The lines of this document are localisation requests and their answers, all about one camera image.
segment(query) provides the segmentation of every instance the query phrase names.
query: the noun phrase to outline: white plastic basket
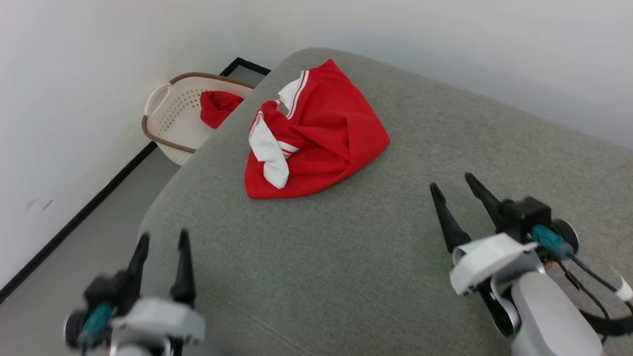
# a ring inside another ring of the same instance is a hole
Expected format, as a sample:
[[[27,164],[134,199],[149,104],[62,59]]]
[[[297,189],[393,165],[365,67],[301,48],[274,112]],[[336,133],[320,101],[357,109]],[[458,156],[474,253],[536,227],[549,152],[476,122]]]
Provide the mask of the white plastic basket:
[[[200,94],[227,91],[246,98],[253,86],[219,75],[187,73],[152,91],[142,128],[169,159],[183,165],[215,131],[200,119]],[[155,101],[162,95],[157,105]]]

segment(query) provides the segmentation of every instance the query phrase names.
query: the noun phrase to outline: crumpled red clothing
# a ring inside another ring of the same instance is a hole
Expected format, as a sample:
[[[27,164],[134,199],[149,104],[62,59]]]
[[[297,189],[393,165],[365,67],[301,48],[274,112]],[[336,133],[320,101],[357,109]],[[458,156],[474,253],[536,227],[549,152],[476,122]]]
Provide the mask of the crumpled red clothing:
[[[227,91],[205,91],[200,94],[200,119],[217,129],[244,101],[244,98]]]

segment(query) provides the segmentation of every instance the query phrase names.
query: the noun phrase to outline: cable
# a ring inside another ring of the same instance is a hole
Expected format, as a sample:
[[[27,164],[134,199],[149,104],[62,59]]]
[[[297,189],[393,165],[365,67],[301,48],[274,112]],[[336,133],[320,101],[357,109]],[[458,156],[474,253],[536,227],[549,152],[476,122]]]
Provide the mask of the cable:
[[[597,275],[589,267],[585,266],[585,264],[583,264],[576,256],[574,256],[573,254],[569,254],[569,255],[567,255],[567,257],[569,257],[570,260],[574,261],[574,263],[576,263],[580,268],[582,268],[585,272],[587,272],[595,280],[600,282],[603,286],[609,288],[610,291],[612,291],[614,293],[618,291],[618,288],[614,287],[609,282],[607,282],[604,279],[600,278],[599,275]]]
[[[598,306],[598,308],[600,308],[600,310],[602,311],[602,313],[605,315],[605,319],[606,320],[611,320],[611,318],[609,317],[609,313],[606,311],[605,306],[602,305],[602,303],[600,303],[600,301],[596,298],[596,296],[594,296],[587,288],[585,288],[585,286],[576,278],[575,275],[573,275],[571,272],[569,272],[569,270],[567,270],[567,268],[565,267],[565,265],[563,265],[563,262],[556,260],[558,262],[558,265],[560,266],[560,268],[563,270],[563,272],[565,273],[565,275],[567,275],[567,277],[569,277],[569,279],[571,280],[572,284],[575,285],[575,287],[577,287],[578,289],[580,289],[581,291],[583,291],[589,298],[591,298],[591,300],[593,300],[593,302]],[[633,312],[633,305],[630,305],[629,307],[631,309],[631,311]],[[603,335],[602,339],[600,340],[600,342],[602,344],[604,344],[606,342],[607,336]]]

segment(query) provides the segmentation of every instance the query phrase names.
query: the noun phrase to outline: white stripe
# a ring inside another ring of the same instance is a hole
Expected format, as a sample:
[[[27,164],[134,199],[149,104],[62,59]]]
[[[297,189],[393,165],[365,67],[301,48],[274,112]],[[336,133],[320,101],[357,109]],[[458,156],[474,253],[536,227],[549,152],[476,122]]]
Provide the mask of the white stripe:
[[[290,114],[288,114],[288,120],[292,119],[292,116],[294,115],[294,110],[297,108],[297,102],[299,101],[299,96],[301,95],[303,88],[306,87],[306,83],[308,82],[308,76],[310,75],[310,71],[307,70],[303,72],[302,74],[305,74],[305,78],[303,79],[303,82],[301,83],[301,87],[299,88],[299,91],[297,92],[297,97],[294,98],[294,101],[292,102],[292,109],[290,110]]]
[[[277,140],[277,144],[279,145],[279,147],[285,151],[288,151],[290,153],[295,153],[296,151],[299,151],[299,148],[289,144],[289,143],[285,143],[282,141]]]

